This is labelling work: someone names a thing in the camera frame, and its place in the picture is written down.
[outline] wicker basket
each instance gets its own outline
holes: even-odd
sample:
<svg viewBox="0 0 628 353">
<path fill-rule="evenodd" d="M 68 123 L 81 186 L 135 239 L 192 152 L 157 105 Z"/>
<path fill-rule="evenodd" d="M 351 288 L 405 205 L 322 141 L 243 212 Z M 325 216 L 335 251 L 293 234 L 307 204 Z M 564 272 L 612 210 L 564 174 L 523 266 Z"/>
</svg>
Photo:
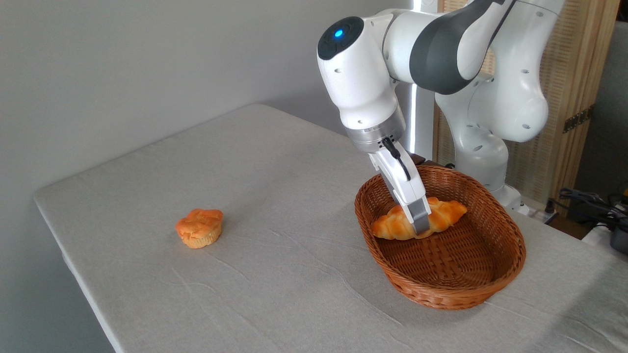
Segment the wicker basket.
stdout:
<svg viewBox="0 0 628 353">
<path fill-rule="evenodd" d="M 355 214 L 373 258 L 392 285 L 431 308 L 474 307 L 508 285 L 526 258 L 517 225 L 480 183 L 440 166 L 417 166 L 427 196 L 458 200 L 468 212 L 442 233 L 407 241 L 377 238 L 371 225 L 394 206 L 382 176 L 360 188 Z"/>
</svg>

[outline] table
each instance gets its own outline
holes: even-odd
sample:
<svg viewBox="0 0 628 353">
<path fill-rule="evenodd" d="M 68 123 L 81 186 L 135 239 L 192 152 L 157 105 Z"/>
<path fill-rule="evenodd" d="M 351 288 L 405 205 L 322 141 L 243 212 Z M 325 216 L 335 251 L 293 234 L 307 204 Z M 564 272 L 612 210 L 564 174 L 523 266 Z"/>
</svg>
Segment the table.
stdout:
<svg viewBox="0 0 628 353">
<path fill-rule="evenodd" d="M 255 104 L 39 190 L 117 352 L 626 352 L 628 264 L 510 212 L 521 274 L 448 312 L 399 294 L 354 215 L 374 174 L 341 135 Z M 174 225 L 221 209 L 189 249 Z"/>
</svg>

